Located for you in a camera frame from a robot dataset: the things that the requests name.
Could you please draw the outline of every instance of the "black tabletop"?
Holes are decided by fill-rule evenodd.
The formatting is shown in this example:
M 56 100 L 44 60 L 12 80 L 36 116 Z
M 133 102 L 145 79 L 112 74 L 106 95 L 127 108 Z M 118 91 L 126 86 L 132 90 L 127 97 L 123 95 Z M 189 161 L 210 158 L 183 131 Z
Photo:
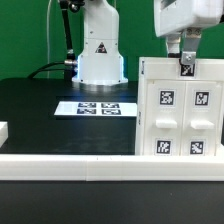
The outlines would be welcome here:
M 0 153 L 132 155 L 135 117 L 54 116 L 59 101 L 137 102 L 137 82 L 96 92 L 71 82 L 5 79 L 0 82 L 0 121 L 9 138 Z
M 110 93 L 62 80 L 0 82 L 1 153 L 134 154 L 135 118 L 55 117 L 60 100 L 136 102 L 137 83 Z M 223 182 L 0 181 L 0 223 L 223 224 Z

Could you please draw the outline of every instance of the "cable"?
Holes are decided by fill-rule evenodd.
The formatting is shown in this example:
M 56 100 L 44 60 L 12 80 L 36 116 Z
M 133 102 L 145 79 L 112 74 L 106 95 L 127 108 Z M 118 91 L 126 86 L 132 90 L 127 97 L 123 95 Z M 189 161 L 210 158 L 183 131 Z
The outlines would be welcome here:
M 51 60 L 51 43 L 50 43 L 50 15 L 51 15 L 52 0 L 49 0 L 47 8 L 47 63 Z
M 40 72 L 52 72 L 52 71 L 71 71 L 71 69 L 62 69 L 62 68 L 53 68 L 53 69 L 42 69 L 42 70 L 37 70 L 32 73 L 32 77 L 28 77 L 29 79 L 33 79 L 34 76 L 36 76 Z
M 29 74 L 27 76 L 27 78 L 32 79 L 37 73 L 39 73 L 40 71 L 45 70 L 45 68 L 49 68 L 49 67 L 55 66 L 55 65 L 62 65 L 62 64 L 64 65 L 64 62 L 62 62 L 62 61 L 49 63 L 47 65 L 44 65 L 44 66 L 40 67 L 39 69 L 37 69 L 36 71 L 32 72 L 31 74 Z

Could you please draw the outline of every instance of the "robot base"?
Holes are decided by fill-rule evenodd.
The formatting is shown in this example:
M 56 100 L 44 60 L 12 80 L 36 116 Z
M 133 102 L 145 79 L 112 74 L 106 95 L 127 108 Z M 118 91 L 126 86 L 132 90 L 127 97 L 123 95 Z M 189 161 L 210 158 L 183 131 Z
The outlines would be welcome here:
M 128 79 L 124 78 L 123 80 L 115 81 L 95 81 L 94 83 L 90 83 L 88 81 L 80 80 L 77 78 L 72 79 L 73 87 L 89 90 L 89 91 L 95 91 L 95 92 L 110 92 L 110 91 L 116 91 L 119 89 L 125 89 L 128 87 Z

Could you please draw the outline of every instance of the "black cable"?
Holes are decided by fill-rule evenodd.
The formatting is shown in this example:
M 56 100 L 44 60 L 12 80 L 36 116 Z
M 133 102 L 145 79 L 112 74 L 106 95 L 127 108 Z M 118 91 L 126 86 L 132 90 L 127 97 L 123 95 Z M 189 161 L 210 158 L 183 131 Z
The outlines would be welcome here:
M 37 73 L 39 73 L 40 71 L 44 70 L 45 68 L 49 68 L 51 66 L 55 66 L 55 65 L 64 65 L 64 62 L 62 61 L 58 61 L 58 62 L 52 62 L 52 63 L 49 63 L 47 65 L 44 65 L 42 67 L 40 67 L 39 69 L 37 69 L 36 71 L 32 72 L 31 74 L 29 74 L 27 76 L 28 79 L 32 79 Z
M 62 68 L 53 68 L 53 69 L 42 69 L 42 70 L 37 70 L 36 71 L 36 73 L 35 73 L 35 75 L 37 75 L 38 73 L 40 73 L 40 72 L 52 72 L 52 71 L 71 71 L 71 69 L 62 69 Z

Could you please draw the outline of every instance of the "white block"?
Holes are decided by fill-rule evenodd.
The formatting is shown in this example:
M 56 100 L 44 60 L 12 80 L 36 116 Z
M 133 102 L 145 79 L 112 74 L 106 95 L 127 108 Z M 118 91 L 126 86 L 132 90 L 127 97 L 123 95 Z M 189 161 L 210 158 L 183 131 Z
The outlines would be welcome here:
M 191 121 L 191 127 L 195 130 L 207 130 L 207 129 L 214 129 L 215 125 L 210 121 L 206 120 L 194 120 Z
M 8 124 L 7 122 L 0 122 L 0 147 L 8 138 Z
M 87 181 L 119 181 L 122 176 L 122 162 L 116 157 L 93 156 L 87 161 Z
M 150 80 L 141 75 L 137 155 L 180 154 L 185 88 L 185 83 L 179 81 Z
M 187 82 L 182 132 L 182 155 L 215 155 L 222 111 L 219 82 Z
M 224 60 L 140 58 L 136 155 L 220 154 L 223 71 Z
M 156 127 L 157 128 L 177 128 L 177 122 L 174 120 L 156 120 Z

